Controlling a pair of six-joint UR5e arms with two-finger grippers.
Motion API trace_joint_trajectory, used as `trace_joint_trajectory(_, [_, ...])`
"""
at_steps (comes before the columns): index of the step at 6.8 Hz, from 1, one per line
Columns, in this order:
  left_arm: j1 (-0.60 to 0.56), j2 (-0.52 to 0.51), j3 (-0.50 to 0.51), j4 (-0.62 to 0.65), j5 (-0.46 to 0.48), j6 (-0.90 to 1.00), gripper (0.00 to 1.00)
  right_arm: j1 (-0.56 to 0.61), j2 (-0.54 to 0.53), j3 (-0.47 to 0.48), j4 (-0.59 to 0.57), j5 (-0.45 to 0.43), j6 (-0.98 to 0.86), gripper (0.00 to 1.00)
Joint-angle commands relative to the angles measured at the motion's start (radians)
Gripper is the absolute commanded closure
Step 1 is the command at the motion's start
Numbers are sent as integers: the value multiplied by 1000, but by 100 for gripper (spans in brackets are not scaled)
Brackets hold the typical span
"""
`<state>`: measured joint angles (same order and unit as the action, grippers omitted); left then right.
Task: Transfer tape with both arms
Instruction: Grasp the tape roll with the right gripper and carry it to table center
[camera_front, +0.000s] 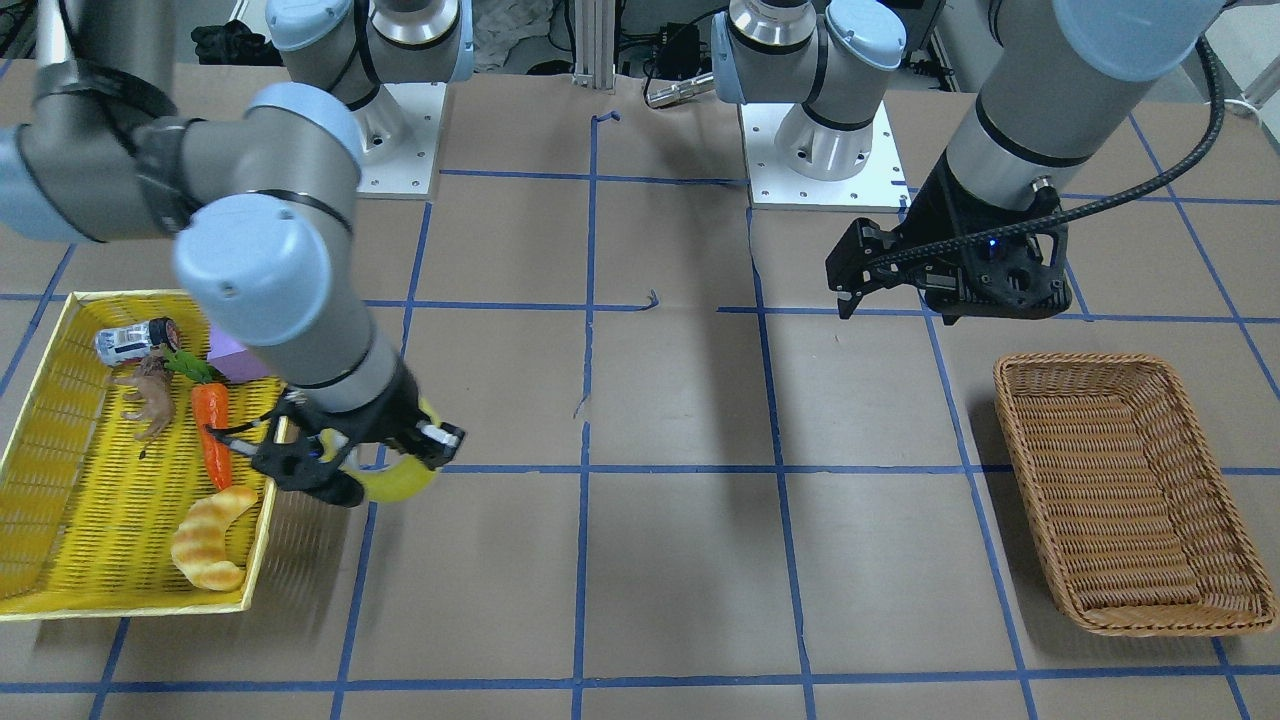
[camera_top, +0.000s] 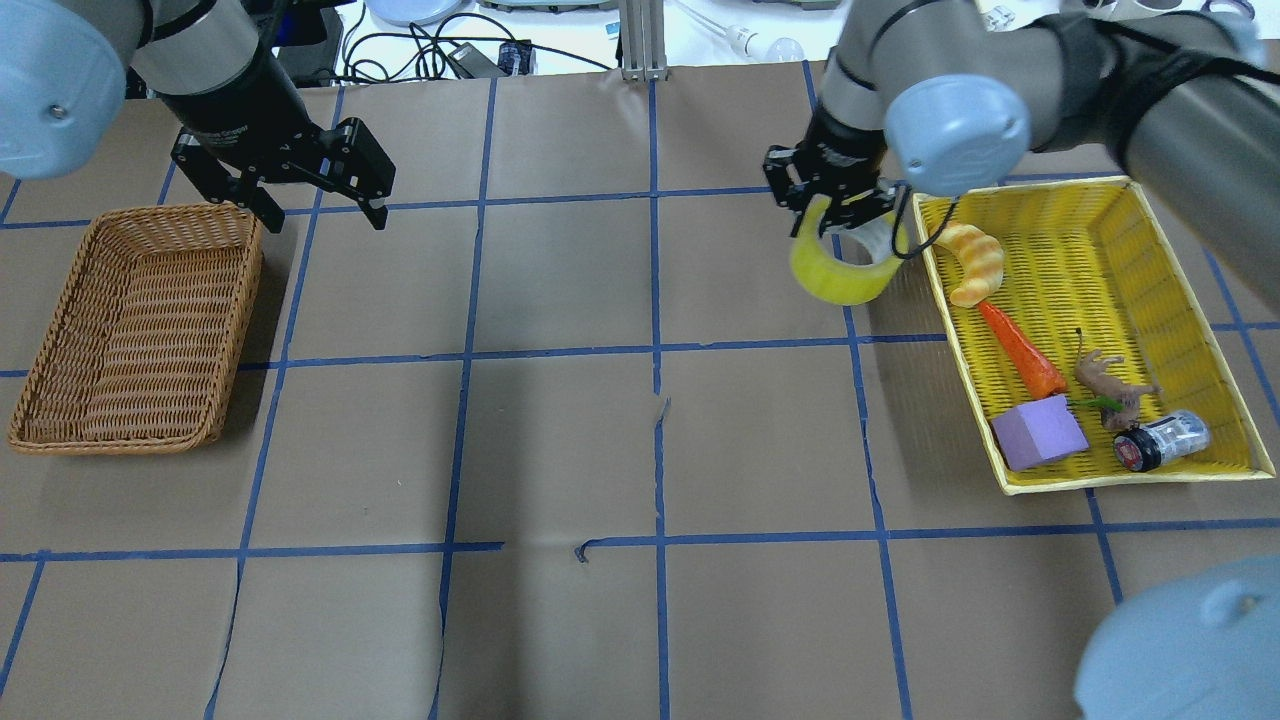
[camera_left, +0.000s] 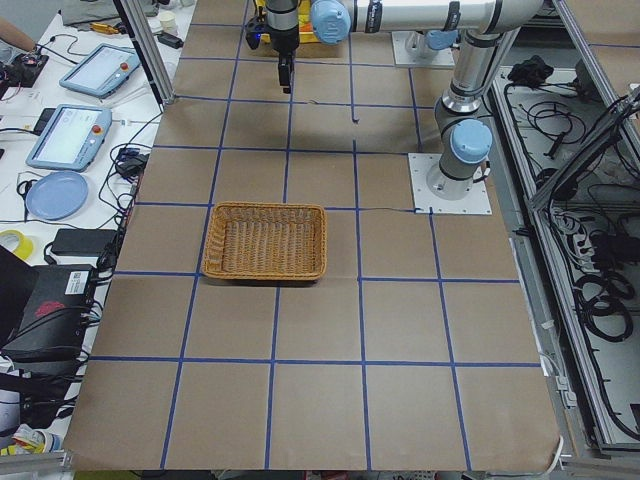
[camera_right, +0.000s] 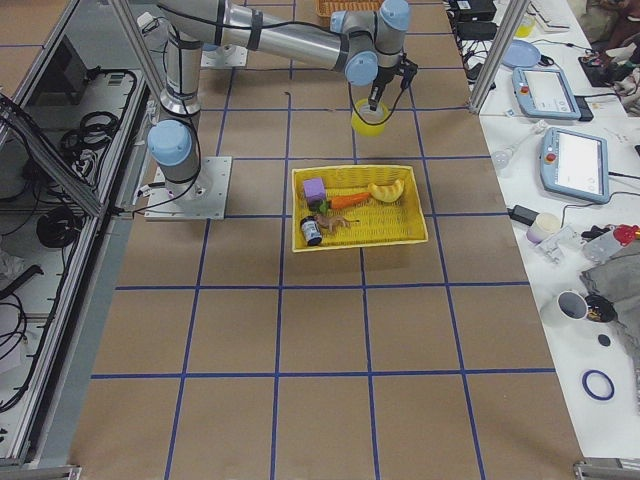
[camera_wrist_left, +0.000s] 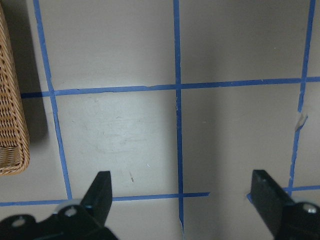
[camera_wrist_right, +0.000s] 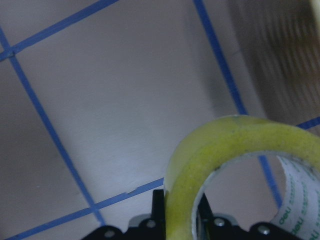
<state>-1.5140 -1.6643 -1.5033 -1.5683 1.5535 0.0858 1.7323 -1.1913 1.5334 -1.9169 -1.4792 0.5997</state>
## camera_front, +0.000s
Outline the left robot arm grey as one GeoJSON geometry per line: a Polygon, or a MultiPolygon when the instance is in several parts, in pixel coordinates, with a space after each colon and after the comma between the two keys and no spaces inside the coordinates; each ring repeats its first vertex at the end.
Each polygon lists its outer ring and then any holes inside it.
{"type": "MultiPolygon", "coordinates": [[[[1002,53],[970,110],[892,229],[858,218],[826,259],[838,315],[865,296],[918,288],[947,324],[963,316],[1065,313],[1071,222],[1170,184],[1212,147],[1225,118],[1204,35],[1225,1],[992,1],[1002,53]],[[1066,210],[1060,193],[1149,88],[1189,55],[1210,87],[1197,145],[1156,177],[1066,210]]],[[[797,173],[836,181],[870,151],[874,115],[906,29],[878,1],[731,1],[712,20],[716,92],[788,106],[780,140],[797,173]]]]}

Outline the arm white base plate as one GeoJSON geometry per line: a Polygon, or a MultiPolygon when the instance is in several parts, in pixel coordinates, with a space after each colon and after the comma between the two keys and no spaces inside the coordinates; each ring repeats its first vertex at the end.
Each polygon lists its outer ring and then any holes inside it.
{"type": "Polygon", "coordinates": [[[800,104],[739,108],[755,209],[890,213],[909,205],[884,104],[869,126],[832,129],[800,104]]]}
{"type": "Polygon", "coordinates": [[[383,85],[353,110],[364,147],[361,197],[433,197],[447,94],[444,83],[383,85]]]}

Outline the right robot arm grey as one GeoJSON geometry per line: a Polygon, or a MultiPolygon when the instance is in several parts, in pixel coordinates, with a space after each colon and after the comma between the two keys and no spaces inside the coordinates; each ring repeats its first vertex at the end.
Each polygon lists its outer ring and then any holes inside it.
{"type": "Polygon", "coordinates": [[[41,1],[29,124],[3,129],[3,224],[47,242],[174,238],[180,286],[285,392],[261,443],[214,437],[282,489],[398,502],[452,461],[444,423],[353,291],[355,113],[471,69],[466,1],[271,1],[289,79],[238,120],[170,99],[170,1],[41,1]]]}

